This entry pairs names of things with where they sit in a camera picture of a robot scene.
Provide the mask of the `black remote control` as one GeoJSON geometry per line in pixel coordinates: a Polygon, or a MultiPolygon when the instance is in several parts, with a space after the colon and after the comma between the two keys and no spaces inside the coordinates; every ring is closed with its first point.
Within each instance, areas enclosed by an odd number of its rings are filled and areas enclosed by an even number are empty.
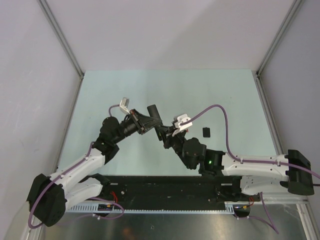
{"type": "Polygon", "coordinates": [[[166,138],[167,127],[164,126],[156,105],[155,104],[149,105],[147,107],[147,111],[149,113],[149,116],[154,118],[157,122],[154,129],[158,137],[158,140],[164,142],[166,138]]]}

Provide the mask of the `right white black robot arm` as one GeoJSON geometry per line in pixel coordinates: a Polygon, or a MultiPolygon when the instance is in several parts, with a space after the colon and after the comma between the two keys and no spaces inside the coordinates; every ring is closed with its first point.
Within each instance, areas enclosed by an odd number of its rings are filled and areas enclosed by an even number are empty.
{"type": "Polygon", "coordinates": [[[173,127],[159,132],[165,149],[172,148],[187,169],[198,169],[200,175],[210,179],[235,177],[231,196],[242,201],[261,192],[286,189],[300,196],[314,195],[311,163],[298,150],[287,154],[258,159],[242,159],[229,152],[208,149],[195,137],[186,139],[186,131],[173,127]]]}

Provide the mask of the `black battery cover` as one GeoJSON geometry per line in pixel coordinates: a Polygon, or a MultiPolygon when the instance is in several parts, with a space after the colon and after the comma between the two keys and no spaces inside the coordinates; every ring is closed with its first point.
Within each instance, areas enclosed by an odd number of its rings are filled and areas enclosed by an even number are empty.
{"type": "Polygon", "coordinates": [[[202,136],[204,138],[210,138],[211,137],[211,129],[209,127],[203,127],[202,128],[202,136]]]}

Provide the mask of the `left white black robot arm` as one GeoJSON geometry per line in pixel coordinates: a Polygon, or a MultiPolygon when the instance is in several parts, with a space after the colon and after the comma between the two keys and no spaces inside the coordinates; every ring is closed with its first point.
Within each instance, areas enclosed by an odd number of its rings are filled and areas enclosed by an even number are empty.
{"type": "Polygon", "coordinates": [[[123,121],[114,116],[105,118],[97,139],[90,143],[84,156],[49,176],[42,173],[36,176],[26,200],[29,203],[28,227],[32,230],[40,227],[40,224],[32,224],[33,217],[51,227],[70,207],[90,198],[107,199],[111,188],[89,174],[114,158],[119,142],[134,133],[143,135],[162,123],[155,105],[148,106],[147,110],[149,115],[132,109],[123,121]]]}

